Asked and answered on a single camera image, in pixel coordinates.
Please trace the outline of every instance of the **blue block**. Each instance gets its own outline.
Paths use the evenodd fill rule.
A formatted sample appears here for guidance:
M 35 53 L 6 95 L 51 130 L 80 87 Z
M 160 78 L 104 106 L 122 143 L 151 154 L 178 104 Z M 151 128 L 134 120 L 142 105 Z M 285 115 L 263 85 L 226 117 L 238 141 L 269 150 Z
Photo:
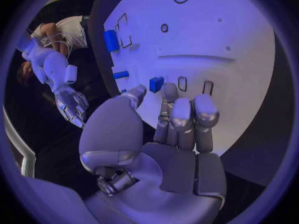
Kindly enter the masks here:
M 164 77 L 154 77 L 149 80 L 149 90 L 153 93 L 157 93 L 161 90 L 164 84 Z
M 106 43 L 107 50 L 109 52 L 117 51 L 120 49 L 116 32 L 114 30 L 108 30 L 104 32 L 104 39 Z
M 121 71 L 113 74 L 114 79 L 120 79 L 123 77 L 129 77 L 128 71 Z

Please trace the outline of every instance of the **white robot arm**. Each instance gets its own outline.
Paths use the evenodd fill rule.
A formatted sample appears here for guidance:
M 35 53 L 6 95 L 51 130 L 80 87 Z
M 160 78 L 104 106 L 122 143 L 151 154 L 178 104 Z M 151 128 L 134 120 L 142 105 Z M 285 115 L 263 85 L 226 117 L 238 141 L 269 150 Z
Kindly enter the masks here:
M 56 105 L 63 117 L 72 124 L 84 128 L 88 101 L 69 85 L 77 80 L 77 67 L 69 65 L 66 57 L 50 48 L 43 48 L 38 39 L 31 39 L 27 32 L 22 36 L 17 49 L 42 84 L 48 84 L 55 94 Z

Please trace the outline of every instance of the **person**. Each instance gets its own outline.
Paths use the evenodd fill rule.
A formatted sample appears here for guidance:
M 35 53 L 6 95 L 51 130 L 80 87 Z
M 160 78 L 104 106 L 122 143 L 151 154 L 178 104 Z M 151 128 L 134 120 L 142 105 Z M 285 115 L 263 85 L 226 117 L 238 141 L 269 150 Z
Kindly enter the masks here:
M 89 16 L 72 16 L 57 23 L 42 23 L 30 37 L 38 38 L 43 47 L 53 48 L 68 58 L 73 50 L 90 47 L 88 20 Z M 17 71 L 17 81 L 28 86 L 33 75 L 31 63 L 24 61 Z

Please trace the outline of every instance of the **white robotic limb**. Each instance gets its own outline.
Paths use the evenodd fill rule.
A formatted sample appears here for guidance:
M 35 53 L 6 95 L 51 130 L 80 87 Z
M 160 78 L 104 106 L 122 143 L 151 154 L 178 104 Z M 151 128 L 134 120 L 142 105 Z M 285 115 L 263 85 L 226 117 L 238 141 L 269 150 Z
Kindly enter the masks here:
M 17 49 L 42 84 L 48 84 L 55 95 L 56 105 L 63 117 L 72 124 L 84 128 L 86 97 L 69 85 L 77 80 L 77 67 L 70 65 L 66 57 L 50 48 L 43 48 L 38 39 L 31 39 L 27 32 L 22 36 Z

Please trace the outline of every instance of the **white shirt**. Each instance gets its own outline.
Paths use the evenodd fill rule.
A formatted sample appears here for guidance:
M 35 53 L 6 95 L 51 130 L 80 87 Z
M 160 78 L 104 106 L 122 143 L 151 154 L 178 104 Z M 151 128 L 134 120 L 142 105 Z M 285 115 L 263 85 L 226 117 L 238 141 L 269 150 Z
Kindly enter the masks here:
M 56 23 L 58 32 L 62 32 L 60 36 L 69 45 L 70 48 L 72 47 L 72 50 L 87 48 L 85 31 L 80 24 L 81 20 L 82 16 L 71 16 Z M 42 25 L 44 25 L 44 23 L 40 24 L 35 29 L 35 31 L 31 35 L 31 38 L 37 37 L 44 47 L 48 47 L 51 45 L 51 42 L 49 41 L 49 39 L 47 39 L 46 36 L 41 34 L 40 27 Z

